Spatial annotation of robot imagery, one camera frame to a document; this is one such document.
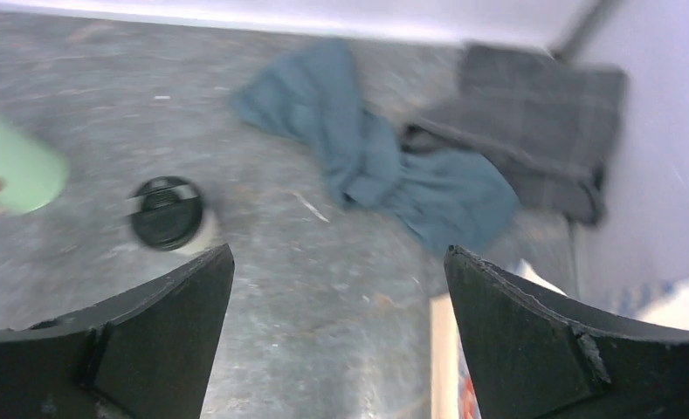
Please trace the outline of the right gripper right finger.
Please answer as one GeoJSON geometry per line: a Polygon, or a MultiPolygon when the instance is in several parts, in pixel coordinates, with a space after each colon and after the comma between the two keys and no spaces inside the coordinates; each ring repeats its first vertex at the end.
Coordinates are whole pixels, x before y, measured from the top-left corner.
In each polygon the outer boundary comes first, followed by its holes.
{"type": "Polygon", "coordinates": [[[485,418],[689,418],[689,331],[585,305],[452,246],[444,272],[485,418]]]}

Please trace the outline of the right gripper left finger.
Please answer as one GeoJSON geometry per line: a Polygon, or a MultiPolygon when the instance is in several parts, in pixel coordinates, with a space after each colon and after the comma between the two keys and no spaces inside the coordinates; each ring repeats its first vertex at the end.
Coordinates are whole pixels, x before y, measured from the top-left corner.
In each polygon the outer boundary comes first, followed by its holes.
{"type": "Polygon", "coordinates": [[[0,330],[0,418],[198,418],[234,271],[221,245],[95,305],[0,330]]]}

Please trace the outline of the paper takeout bag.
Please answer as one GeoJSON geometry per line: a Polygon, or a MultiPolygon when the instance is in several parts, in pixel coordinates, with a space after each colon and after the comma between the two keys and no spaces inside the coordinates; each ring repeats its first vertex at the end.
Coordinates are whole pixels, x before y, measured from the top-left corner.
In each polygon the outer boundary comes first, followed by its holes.
{"type": "Polygon", "coordinates": [[[458,247],[431,301],[434,418],[689,418],[689,278],[630,316],[458,247]]]}

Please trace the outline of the black plastic cup lid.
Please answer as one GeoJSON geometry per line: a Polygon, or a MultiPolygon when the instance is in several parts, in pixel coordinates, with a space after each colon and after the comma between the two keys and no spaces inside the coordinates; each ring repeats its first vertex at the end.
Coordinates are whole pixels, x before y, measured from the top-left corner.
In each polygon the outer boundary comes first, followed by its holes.
{"type": "Polygon", "coordinates": [[[177,251],[202,229],[204,199],[195,183],[174,175],[145,181],[124,203],[130,230],[158,251],[177,251]]]}

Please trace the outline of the white paper coffee cup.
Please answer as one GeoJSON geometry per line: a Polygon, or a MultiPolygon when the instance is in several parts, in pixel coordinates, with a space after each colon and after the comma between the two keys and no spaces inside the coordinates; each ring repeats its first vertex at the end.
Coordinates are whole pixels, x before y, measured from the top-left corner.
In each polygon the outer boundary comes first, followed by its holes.
{"type": "Polygon", "coordinates": [[[182,247],[173,250],[173,253],[193,256],[208,250],[216,242],[219,234],[219,226],[216,213],[213,209],[204,209],[202,221],[195,235],[182,247]]]}

